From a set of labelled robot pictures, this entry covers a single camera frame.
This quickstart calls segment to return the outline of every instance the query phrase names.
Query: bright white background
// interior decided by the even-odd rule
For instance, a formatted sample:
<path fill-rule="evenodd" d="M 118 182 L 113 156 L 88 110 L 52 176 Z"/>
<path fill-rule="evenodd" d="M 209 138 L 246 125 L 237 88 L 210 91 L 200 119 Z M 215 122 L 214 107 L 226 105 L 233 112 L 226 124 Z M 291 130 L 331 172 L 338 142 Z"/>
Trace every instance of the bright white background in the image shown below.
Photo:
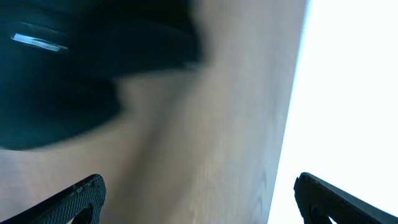
<path fill-rule="evenodd" d="M 269 224 L 315 176 L 398 216 L 398 1 L 308 5 Z"/>

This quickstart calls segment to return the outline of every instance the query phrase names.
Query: blurry dark object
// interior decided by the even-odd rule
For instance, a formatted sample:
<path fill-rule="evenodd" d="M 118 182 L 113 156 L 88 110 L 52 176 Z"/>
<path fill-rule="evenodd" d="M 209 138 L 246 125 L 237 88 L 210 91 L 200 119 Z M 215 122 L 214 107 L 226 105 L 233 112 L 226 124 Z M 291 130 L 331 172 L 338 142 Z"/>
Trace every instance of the blurry dark object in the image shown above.
<path fill-rule="evenodd" d="M 295 198 L 305 224 L 398 223 L 394 217 L 309 173 L 294 185 Z"/>
<path fill-rule="evenodd" d="M 200 58 L 186 0 L 0 0 L 0 147 L 72 138 L 120 110 L 113 78 Z"/>
<path fill-rule="evenodd" d="M 72 224 L 98 224 L 105 195 L 102 176 L 94 174 L 0 224 L 66 224 L 74 217 Z"/>

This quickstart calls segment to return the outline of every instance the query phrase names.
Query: wooden surface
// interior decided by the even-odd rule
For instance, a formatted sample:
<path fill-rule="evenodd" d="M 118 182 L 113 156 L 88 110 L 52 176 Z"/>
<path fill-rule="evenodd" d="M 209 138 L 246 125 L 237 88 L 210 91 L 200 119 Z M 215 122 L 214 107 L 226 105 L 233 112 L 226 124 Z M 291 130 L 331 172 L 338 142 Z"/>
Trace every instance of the wooden surface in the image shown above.
<path fill-rule="evenodd" d="M 30 152 L 0 151 L 0 220 L 98 173 L 103 223 L 264 223 L 305 1 L 202 0 L 206 64 L 118 80 L 114 120 Z"/>

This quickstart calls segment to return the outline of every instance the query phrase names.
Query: textured black grip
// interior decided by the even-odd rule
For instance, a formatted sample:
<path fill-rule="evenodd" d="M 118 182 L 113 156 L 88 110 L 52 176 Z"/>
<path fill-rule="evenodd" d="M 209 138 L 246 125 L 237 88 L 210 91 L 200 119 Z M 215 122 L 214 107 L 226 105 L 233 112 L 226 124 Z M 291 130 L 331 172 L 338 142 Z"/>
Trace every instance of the textured black grip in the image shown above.
<path fill-rule="evenodd" d="M 331 224 L 329 217 L 339 224 L 398 224 L 397 217 L 306 172 L 297 178 L 294 191 L 305 224 Z"/>
<path fill-rule="evenodd" d="M 100 222 L 106 187 L 102 176 L 91 175 L 38 205 L 2 222 L 65 224 Z"/>

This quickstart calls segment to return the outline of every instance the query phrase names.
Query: black object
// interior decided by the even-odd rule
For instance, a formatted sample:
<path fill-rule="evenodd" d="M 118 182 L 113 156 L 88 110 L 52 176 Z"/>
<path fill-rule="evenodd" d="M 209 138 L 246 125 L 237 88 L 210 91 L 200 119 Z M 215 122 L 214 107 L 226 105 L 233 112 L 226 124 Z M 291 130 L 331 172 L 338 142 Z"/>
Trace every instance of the black object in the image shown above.
<path fill-rule="evenodd" d="M 306 224 L 342 223 L 395 224 L 398 218 L 338 189 L 309 173 L 302 173 L 295 185 L 295 198 Z"/>
<path fill-rule="evenodd" d="M 121 109 L 114 78 L 199 58 L 186 0 L 0 0 L 0 147 L 72 138 Z"/>
<path fill-rule="evenodd" d="M 72 218 L 72 224 L 98 224 L 105 195 L 102 176 L 94 174 L 0 224 L 66 224 Z"/>

